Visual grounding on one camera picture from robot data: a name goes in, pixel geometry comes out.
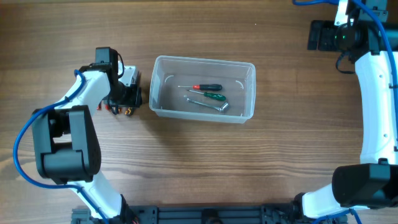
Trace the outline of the red black screwdriver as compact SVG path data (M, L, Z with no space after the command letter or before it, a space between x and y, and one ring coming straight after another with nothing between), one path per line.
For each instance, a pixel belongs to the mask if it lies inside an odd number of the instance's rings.
M192 86L178 86L179 88L189 88L192 90L209 90L209 91L221 91L223 89L220 84L201 84Z

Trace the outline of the silver socket wrench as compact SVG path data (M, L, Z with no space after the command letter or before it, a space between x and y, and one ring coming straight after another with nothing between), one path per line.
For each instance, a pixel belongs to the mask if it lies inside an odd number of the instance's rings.
M220 113L225 112L229 108L229 103L223 103L221 106L215 106L215 105L209 105L209 104L202 103L199 101L191 100L189 98L187 98L186 101L189 103L194 103L196 105L205 106L207 108L214 109Z

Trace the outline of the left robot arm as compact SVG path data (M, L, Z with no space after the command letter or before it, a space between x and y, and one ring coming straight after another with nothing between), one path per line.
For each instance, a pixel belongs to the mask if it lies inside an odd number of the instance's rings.
M139 71L125 66L120 53L98 47L95 61L74 72L76 82L58 102L32 114L37 172L70 189L88 207L93 223L138 223L123 195L101 171L101 148L92 117L99 105L131 116L142 104Z

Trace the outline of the orange black needle-nose pliers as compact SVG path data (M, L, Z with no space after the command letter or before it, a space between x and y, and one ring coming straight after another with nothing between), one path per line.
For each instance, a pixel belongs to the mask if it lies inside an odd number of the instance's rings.
M126 116L132 116L134 114L135 109L133 107L128 107L128 108L118 108L118 112L122 113L124 112L124 114Z

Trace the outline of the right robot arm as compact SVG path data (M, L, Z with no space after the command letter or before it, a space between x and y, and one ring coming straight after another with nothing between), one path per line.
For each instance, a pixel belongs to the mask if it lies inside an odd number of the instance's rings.
M338 167L329 185L297 197L318 223L358 210L397 206L397 26L386 1L335 2L334 21L313 21L308 49L339 52L361 90L363 146L357 165Z

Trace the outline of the green handled screwdriver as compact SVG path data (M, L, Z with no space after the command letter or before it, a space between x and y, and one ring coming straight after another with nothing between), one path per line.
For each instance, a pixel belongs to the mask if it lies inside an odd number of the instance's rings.
M210 93L210 92L200 92L200 91L195 91L195 90L188 90L193 93L198 93L200 95L203 95L204 97L211 98L212 100L216 101L226 101L226 97L224 95L218 94L218 93Z

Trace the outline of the red handled cutting pliers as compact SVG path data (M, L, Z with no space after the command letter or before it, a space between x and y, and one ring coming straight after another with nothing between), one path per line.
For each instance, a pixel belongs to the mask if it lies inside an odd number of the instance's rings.
M105 105L104 108L105 108L106 110L108 110L108 111L111 111L111 110L112 110L112 107L110 107L109 105ZM97 109L97 110L102 110L102 106L101 106L101 105L98 105L98 106L96 107L96 109Z

